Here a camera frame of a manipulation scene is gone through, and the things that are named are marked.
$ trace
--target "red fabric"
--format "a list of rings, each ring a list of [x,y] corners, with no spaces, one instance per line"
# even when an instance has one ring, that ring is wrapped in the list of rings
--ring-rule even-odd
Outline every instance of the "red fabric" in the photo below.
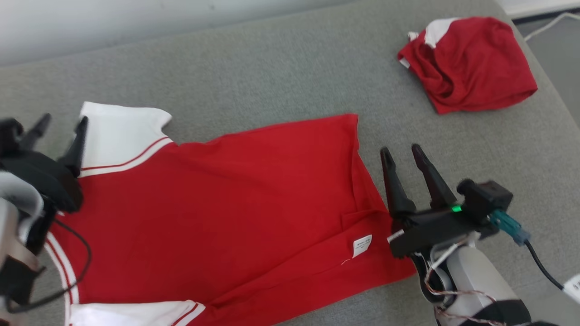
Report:
[[[60,218],[93,251],[80,303],[193,300],[207,308],[190,325],[271,325],[414,274],[391,256],[357,151],[350,114],[169,144],[80,179],[81,211]],[[78,275],[85,249],[52,232]]]
[[[512,28],[495,18],[454,21],[434,49],[423,30],[398,53],[402,58],[439,114],[504,108],[538,90]]]

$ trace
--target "black cable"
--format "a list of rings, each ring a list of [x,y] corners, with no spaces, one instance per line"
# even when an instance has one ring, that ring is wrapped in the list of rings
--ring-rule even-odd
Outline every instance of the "black cable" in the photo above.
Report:
[[[540,258],[538,258],[538,255],[536,254],[534,247],[532,247],[532,244],[528,240],[525,240],[524,244],[530,250],[532,258],[534,258],[534,262],[536,262],[536,265],[538,265],[538,267],[540,268],[542,273],[546,276],[546,278],[548,278],[548,280],[550,280],[550,282],[552,282],[552,284],[554,284],[558,289],[563,290],[564,287],[558,281],[556,281],[556,279],[552,277],[552,275],[550,275],[550,273],[548,273],[546,268],[542,265],[542,262],[540,262]]]
[[[60,225],[62,228],[64,228],[65,230],[69,231],[70,233],[72,233],[73,235],[75,235],[79,240],[81,240],[82,244],[85,245],[86,247],[86,263],[85,263],[85,267],[82,269],[81,274],[78,276],[77,280],[71,284],[68,288],[63,289],[59,292],[56,292],[54,294],[51,294],[49,296],[46,296],[36,302],[32,302],[29,303],[27,305],[24,306],[18,306],[18,307],[12,307],[12,303],[10,300],[10,295],[6,295],[4,297],[5,300],[5,305],[6,305],[6,311],[8,311],[11,314],[16,314],[16,313],[23,313],[25,311],[29,311],[32,309],[36,309],[40,306],[44,306],[47,303],[53,302],[54,300],[60,298],[61,296],[63,296],[65,293],[67,293],[68,291],[72,290],[74,287],[77,286],[77,284],[79,284],[83,278],[85,278],[85,274],[86,271],[89,269],[89,265],[90,265],[90,261],[93,259],[93,253],[90,250],[90,246],[89,243],[86,242],[86,240],[80,235],[78,234],[75,230],[71,229],[68,225],[64,224],[63,222],[55,219],[55,223]]]

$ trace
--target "robotic arm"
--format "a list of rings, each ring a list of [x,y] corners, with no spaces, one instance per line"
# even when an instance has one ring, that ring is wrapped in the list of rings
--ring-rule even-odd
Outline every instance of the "robotic arm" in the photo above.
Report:
[[[493,181],[476,184],[466,179],[457,187],[465,196],[463,204],[458,204],[421,147],[414,144],[412,152],[425,177],[431,208],[416,211],[398,179],[389,150],[381,149],[387,203],[394,220],[389,243],[395,257],[413,261],[438,325],[551,325],[531,323],[524,303],[475,247],[477,240],[500,229],[519,245],[531,247],[530,235],[505,214],[513,194]]]
[[[83,202],[77,177],[88,119],[77,125],[75,139],[57,161],[33,151],[49,121],[45,114],[27,133],[15,119],[0,121],[0,326],[23,326],[25,311],[70,290],[30,302],[34,280],[44,270],[37,256],[52,223],[61,224],[56,213],[76,212]]]

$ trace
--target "gray floor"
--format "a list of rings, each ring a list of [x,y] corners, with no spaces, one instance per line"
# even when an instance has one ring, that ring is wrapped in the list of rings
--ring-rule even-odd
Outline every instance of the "gray floor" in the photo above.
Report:
[[[526,36],[552,19],[519,24]],[[565,18],[533,37],[528,45],[580,125],[580,20]]]
[[[524,36],[550,23],[544,19],[517,25]],[[533,37],[528,45],[552,80],[576,123],[580,125],[580,20],[565,18],[551,29]],[[559,291],[543,300],[526,302],[532,317],[559,326],[575,326],[580,320],[578,305]]]

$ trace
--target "gray fabric surface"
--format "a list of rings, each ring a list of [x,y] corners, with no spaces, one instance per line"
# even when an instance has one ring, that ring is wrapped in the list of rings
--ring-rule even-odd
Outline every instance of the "gray fabric surface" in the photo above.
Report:
[[[86,100],[164,109],[173,115],[165,132],[177,142],[358,113],[360,154],[383,197],[378,151],[388,146],[408,195],[428,207],[410,152],[411,143],[420,143],[449,184],[494,179],[514,192],[510,213],[534,235],[544,264],[564,281],[580,270],[580,132],[518,33],[539,91],[506,110],[437,115],[396,53],[407,31],[455,16],[508,21],[492,1],[364,0],[4,68],[2,115],[30,125],[40,113],[52,113],[41,149],[55,157]],[[508,236],[480,248],[524,299],[553,293],[529,253]],[[59,284],[54,272],[47,273],[37,293]],[[32,313],[30,325],[62,325],[62,307],[59,302]],[[410,278],[285,325],[427,326],[434,320]]]

